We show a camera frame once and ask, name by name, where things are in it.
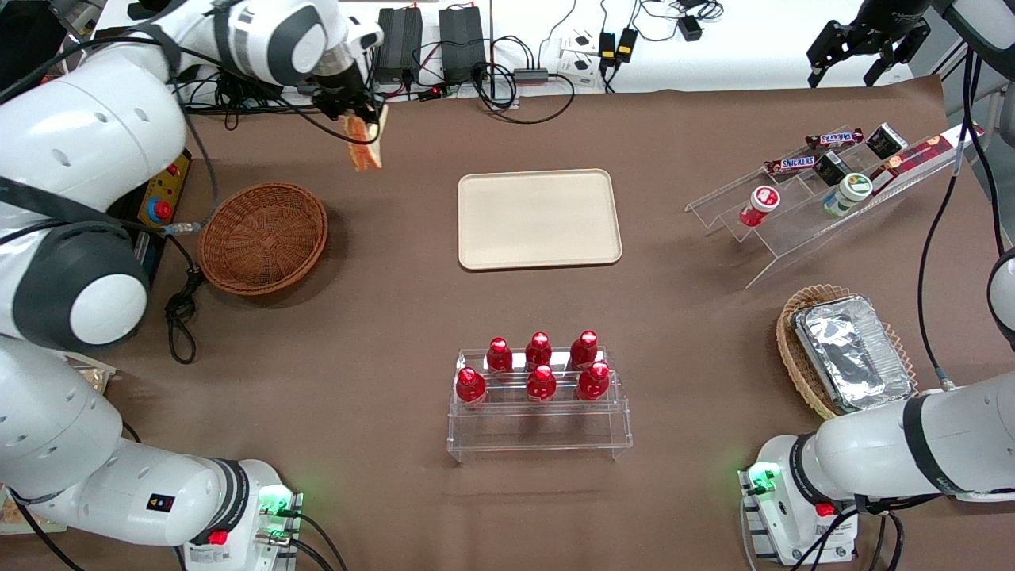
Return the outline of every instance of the red emergency stop button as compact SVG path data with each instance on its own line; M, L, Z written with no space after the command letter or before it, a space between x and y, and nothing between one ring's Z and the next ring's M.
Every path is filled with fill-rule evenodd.
M147 210L148 217L156 223L167 222L173 218L173 205L161 198L152 196L148 200Z
M164 200L155 202L155 215L163 220L170 219L170 216L173 215L173 206Z
M829 515L835 515L835 506L829 503L818 504L814 506L814 511L817 512L818 517L828 517Z
M223 531L221 529L216 529L211 533L208 533L208 543L213 546L224 546L225 541L229 539L228 531Z

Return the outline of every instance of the white table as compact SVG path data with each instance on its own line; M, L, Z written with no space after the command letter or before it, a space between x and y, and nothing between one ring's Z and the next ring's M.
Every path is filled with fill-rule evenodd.
M132 0L109 0L97 28L130 25L126 6ZM606 29L620 35L627 24L635 0L605 0L609 14ZM726 0L726 12L716 22L702 23L703 33L697 42L685 42L679 31L673 40L646 42L639 39L629 64L621 67L613 80L617 91L648 92L660 89L684 91L806 88L810 64L807 49L825 22L837 19L849 23L857 14L862 0ZM423 44L439 40L437 10L457 3L456 0L421 2ZM401 8L406 2L343 2L342 13L362 19L376 19L380 8ZM482 13L483 33L498 38L515 34L538 52L539 43L550 27L571 6L571 0L478 0ZM490 29L492 8L493 29ZM665 3L648 2L653 13L674 13ZM598 33L603 24L603 12L598 0L578 0L574 12L561 24L554 38L543 49L542 64L550 72L556 70L560 54L560 39L574 30ZM648 37L666 38L675 23L652 18L642 13L635 25ZM423 56L429 48L422 50ZM427 64L439 70L439 50ZM507 42L497 44L495 58L509 68L523 67L522 50ZM822 87L863 85L863 77L874 56L858 56L832 67L821 82ZM878 84L910 79L908 66L898 65L885 73ZM422 72L420 80L436 82L439 78ZM470 89L461 93L467 96ZM523 95L566 92L565 85L553 82L545 86L523 87ZM580 87L580 92L601 92L602 86Z

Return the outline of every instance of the wicker basket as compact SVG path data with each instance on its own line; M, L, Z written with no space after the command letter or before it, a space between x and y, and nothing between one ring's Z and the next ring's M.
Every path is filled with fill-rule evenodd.
M222 202L201 230L198 260L223 292L260 296L299 281L328 236L324 205L290 184L266 183Z
M832 403L831 398L828 397L828 391L825 389L821 377L814 370L814 365L811 364L810 357L807 356L804 346L800 343L800 339L797 338L797 333L793 328L793 314L799 309L831 302L850 295L849 290L839 288L838 285L809 285L809 287L794 294L790 298L790 301L786 302L786 307L783 308L783 313L780 314L779 323L775 325L775 340L779 342L779 353L783 356L783 363L790 372L790 378L793 379L794 386L797 387L797 391L804 398L807 405L811 409L814 409L821 418L826 420L841 416L844 413L839 412ZM891 340L892 346L898 352L898 356L902 359L902 364L905 365L905 370L909 373L909 378L912 379L913 386L916 386L917 377L912 373L912 364L909 363L909 357L905 354L905 350L902 349L902 343L899 341L898 336L895 335L895 332L892 332L890 326L884 323L881 325L884 326L885 332L888 334L888 339Z

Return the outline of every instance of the brown table surface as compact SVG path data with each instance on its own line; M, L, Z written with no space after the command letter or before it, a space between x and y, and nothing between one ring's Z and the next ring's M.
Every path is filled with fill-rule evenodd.
M561 102L523 99L518 113L538 117ZM125 373L110 401L148 444L274 466L307 493L307 513L352 571L747 569L735 472L768 438L819 425L780 361L780 309L811 283L867 295L906 345L921 386L936 386L915 296L947 175L747 291L759 259L684 206L805 134L889 121L917 140L947 127L942 110L933 78L874 89L588 95L539 126L494 121L474 100L401 103L384 138L386 166L366 173L352 170L344 143L295 117L244 118L234 132L200 119L224 192L268 181L310 189L331 212L328 247L306 281L270 299L205 287L191 327L200 358L189 367L165 346L161 308L183 283L170 249L140 334L98 356ZM576 167L613 177L618 263L459 266L462 175ZM198 161L178 219L206 211L202 169ZM927 287L931 339L960 384L1012 369L985 300L995 257L989 205L966 168ZM634 447L617 461L555 452L456 465L445 438L458 350L495 336L521 346L537 330L566 345L585 329L613 352ZM938 500L904 512L902 569L1009 568L1007 509ZM866 569L876 522L861 527L859 560L837 568ZM177 565L166 549L74 530L56 542L89 571ZM60 568L33 538L0 538L0 554L4 569Z

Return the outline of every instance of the aluminum foil tray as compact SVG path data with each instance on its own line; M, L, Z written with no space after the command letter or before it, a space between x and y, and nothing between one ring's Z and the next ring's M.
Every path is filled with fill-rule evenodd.
M850 296L801 309L794 328L843 413L909 399L917 388L870 300Z

